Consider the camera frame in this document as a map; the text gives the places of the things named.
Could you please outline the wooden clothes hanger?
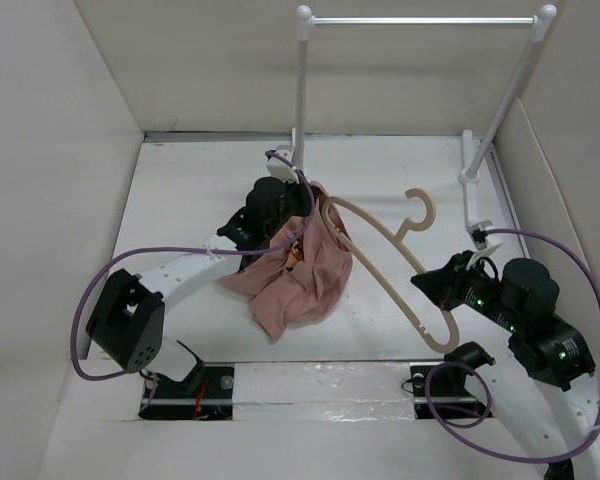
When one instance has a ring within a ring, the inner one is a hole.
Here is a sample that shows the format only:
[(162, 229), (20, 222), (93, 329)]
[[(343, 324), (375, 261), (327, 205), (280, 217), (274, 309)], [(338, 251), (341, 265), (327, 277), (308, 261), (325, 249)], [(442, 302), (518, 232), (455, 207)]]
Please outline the wooden clothes hanger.
[[(424, 265), (406, 245), (405, 240), (410, 233), (422, 233), (429, 230), (434, 225), (437, 216), (436, 203), (426, 190), (410, 188), (406, 190), (404, 196), (408, 200), (419, 201), (424, 207), (424, 216), (419, 220), (409, 216), (405, 217), (395, 231), (391, 230), (378, 216), (360, 205), (338, 196), (330, 196), (324, 201), (320, 208), (320, 216), (329, 233), (341, 241), (353, 254), (354, 259), (371, 275), (394, 303), (397, 310), (411, 324), (424, 344), (436, 353), (446, 354), (458, 347), (460, 343), (459, 326), (454, 316), (448, 312), (441, 314), (442, 324), (446, 328), (446, 337), (443, 340), (437, 339), (426, 323), (421, 320), (404, 293), (401, 292), (400, 285), (395, 282), (398, 275), (389, 272), (389, 261), (391, 260), (405, 263), (409, 271), (414, 274), (425, 272)], [(335, 223), (332, 213), (337, 209), (353, 215), (359, 222), (378, 234), (382, 239), (382, 245), (377, 253), (371, 251), (371, 244), (368, 241), (361, 244), (355, 242), (350, 235), (344, 232), (342, 227)]]

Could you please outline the pink t-shirt with pixel print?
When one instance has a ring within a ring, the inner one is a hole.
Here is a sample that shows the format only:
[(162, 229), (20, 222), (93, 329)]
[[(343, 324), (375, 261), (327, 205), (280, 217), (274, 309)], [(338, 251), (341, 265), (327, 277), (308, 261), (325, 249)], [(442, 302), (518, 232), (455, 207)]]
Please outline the pink t-shirt with pixel print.
[(353, 255), (315, 213), (302, 238), (267, 253), (218, 284), (249, 298), (255, 323), (271, 341), (289, 327), (316, 323), (342, 297), (353, 268)]

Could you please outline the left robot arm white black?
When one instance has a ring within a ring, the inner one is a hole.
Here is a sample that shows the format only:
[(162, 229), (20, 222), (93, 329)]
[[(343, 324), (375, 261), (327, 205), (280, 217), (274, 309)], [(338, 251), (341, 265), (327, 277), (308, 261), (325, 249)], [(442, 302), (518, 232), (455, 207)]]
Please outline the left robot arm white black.
[(310, 221), (317, 192), (305, 178), (258, 179), (245, 204), (199, 248), (140, 274), (110, 271), (86, 324), (86, 333), (125, 374), (147, 371), (181, 396), (202, 387), (201, 359), (164, 336), (167, 314), (216, 280), (275, 252), (271, 241), (294, 217)]

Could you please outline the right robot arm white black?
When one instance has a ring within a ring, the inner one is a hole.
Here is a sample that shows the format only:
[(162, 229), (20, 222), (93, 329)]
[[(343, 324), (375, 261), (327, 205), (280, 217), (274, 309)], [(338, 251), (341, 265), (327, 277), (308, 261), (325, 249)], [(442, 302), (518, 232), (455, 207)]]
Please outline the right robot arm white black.
[(411, 282), (441, 311), (466, 306), (505, 330), (509, 350), (553, 418), (542, 418), (476, 342), (456, 347), (429, 370), (424, 395), (446, 387), (476, 396), (525, 452), (493, 452), (495, 458), (535, 465), (547, 479), (600, 479), (600, 367), (583, 335), (556, 314), (558, 284), (535, 260), (510, 260), (500, 274), (486, 273), (489, 262), (465, 251)]

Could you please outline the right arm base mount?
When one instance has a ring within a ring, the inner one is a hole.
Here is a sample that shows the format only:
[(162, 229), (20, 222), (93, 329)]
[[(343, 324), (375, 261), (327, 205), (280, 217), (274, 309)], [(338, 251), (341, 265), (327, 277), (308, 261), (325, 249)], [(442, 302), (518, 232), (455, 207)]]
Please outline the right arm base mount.
[[(413, 362), (409, 366), (410, 377), (402, 382), (401, 388), (413, 395), (414, 412), (417, 419), (433, 419), (427, 404), (425, 381), (431, 370), (440, 363), (457, 361), (473, 369), (495, 364), (495, 359), (476, 342), (468, 342), (445, 354), (442, 360)], [(434, 375), (430, 393), (439, 415), (445, 420), (477, 420), (486, 410), (486, 405), (471, 395), (465, 388), (469, 375), (463, 369), (447, 367)]]

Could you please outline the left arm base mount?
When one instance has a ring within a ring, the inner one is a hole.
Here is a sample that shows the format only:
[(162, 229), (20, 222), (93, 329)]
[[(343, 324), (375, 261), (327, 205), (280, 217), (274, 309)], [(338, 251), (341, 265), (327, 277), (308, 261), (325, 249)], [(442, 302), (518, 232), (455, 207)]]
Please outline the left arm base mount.
[(143, 374), (144, 387), (138, 415), (152, 421), (228, 421), (233, 418), (235, 365), (208, 363), (179, 340), (165, 341), (155, 359), (188, 374), (175, 381), (162, 372)]

